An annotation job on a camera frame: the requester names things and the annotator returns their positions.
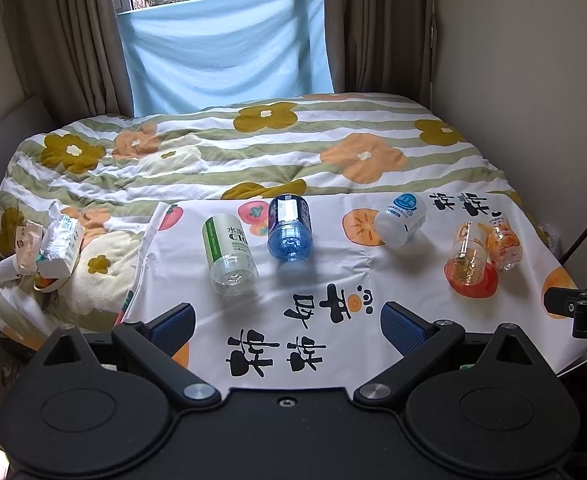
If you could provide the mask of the clear orange C cup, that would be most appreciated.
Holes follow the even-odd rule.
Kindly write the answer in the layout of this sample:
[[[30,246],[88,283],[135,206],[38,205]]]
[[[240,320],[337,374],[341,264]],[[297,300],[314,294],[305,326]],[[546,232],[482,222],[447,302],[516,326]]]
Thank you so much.
[[[487,264],[487,233],[478,222],[463,222],[457,229],[444,273],[457,286],[475,286],[482,282]]]

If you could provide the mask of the clear green C100 cup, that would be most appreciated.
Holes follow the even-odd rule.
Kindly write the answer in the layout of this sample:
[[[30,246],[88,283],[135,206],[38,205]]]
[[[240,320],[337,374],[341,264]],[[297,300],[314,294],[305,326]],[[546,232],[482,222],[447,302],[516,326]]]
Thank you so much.
[[[243,295],[254,288],[258,270],[240,220],[215,214],[202,226],[210,280],[221,296]]]

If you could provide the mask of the white blue label cup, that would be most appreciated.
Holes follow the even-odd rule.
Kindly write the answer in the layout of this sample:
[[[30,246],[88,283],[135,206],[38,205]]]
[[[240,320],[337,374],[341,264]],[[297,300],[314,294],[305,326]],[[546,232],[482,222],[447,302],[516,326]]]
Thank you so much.
[[[402,193],[379,211],[374,227],[381,240],[395,249],[404,246],[425,223],[426,204],[414,193]]]

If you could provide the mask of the blue plastic cup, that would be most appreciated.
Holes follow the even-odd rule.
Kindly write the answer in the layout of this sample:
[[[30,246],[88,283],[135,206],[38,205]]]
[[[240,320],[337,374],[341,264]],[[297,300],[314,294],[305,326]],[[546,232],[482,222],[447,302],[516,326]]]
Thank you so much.
[[[269,204],[268,248],[280,261],[302,261],[313,249],[311,216],[307,201],[285,193]]]

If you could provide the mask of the white persimmon print cloth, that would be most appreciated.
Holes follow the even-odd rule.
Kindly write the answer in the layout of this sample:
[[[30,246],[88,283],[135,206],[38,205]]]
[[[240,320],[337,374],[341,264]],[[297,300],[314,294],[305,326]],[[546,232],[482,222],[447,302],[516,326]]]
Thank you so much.
[[[480,195],[479,222],[507,217],[523,256],[475,296],[446,281],[456,229],[469,220],[458,202],[429,207],[423,227],[399,249],[375,242],[374,214],[388,193],[312,196],[309,258],[281,262],[266,236],[264,200],[185,200],[159,206],[143,238],[133,296],[124,317],[149,322],[177,304],[195,310],[188,369],[221,391],[231,388],[354,390],[400,358],[383,336],[381,310],[394,301],[427,321],[451,320],[472,333],[519,325],[553,370],[586,354],[566,318],[549,315],[546,289],[569,276],[521,209],[503,194]],[[258,269],[249,292],[225,297],[212,286],[202,229],[230,214],[243,226]]]

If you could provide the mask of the pink snack packet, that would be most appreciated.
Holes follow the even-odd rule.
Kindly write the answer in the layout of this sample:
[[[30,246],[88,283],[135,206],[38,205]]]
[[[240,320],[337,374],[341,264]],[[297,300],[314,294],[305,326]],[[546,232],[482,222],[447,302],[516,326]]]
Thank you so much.
[[[36,273],[36,259],[40,252],[43,226],[28,220],[24,226],[17,226],[15,232],[14,267],[19,275]]]

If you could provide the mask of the floral striped bed quilt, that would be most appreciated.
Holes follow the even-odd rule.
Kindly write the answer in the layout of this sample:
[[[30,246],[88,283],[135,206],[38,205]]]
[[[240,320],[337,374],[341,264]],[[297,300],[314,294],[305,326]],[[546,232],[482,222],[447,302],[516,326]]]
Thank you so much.
[[[134,283],[147,222],[182,200],[424,192],[447,212],[503,204],[540,282],[559,272],[505,174],[453,126],[403,96],[312,94],[128,119],[102,115],[24,140],[0,136],[0,263],[18,228],[80,222],[60,285],[0,283],[0,337],[37,349],[57,327],[102,332]]]

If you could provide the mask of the brown left curtain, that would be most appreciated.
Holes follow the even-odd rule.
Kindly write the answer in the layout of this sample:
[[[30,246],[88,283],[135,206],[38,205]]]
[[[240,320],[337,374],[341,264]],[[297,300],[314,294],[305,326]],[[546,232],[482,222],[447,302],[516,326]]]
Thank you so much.
[[[133,115],[112,0],[2,0],[2,9],[22,88],[60,124]]]

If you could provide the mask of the brown curtain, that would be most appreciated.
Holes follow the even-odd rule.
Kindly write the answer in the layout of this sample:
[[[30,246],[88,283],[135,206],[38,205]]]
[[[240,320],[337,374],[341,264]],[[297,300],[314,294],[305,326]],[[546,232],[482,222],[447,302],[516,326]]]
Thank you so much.
[[[435,0],[324,0],[333,91],[430,105]]]
[[[22,88],[60,124],[133,115],[112,0],[2,0],[2,9]]]

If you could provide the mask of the light blue window cloth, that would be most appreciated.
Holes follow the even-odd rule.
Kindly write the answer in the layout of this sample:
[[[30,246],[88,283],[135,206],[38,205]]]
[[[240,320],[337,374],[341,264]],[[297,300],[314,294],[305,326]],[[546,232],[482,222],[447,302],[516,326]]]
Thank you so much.
[[[138,116],[333,92],[324,0],[190,0],[117,21]]]

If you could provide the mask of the brown right curtain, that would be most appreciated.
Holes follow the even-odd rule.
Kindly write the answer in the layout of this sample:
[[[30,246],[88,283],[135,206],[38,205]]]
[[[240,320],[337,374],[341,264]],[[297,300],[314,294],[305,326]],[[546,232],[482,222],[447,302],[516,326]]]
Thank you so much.
[[[333,91],[430,105],[435,0],[324,0]]]

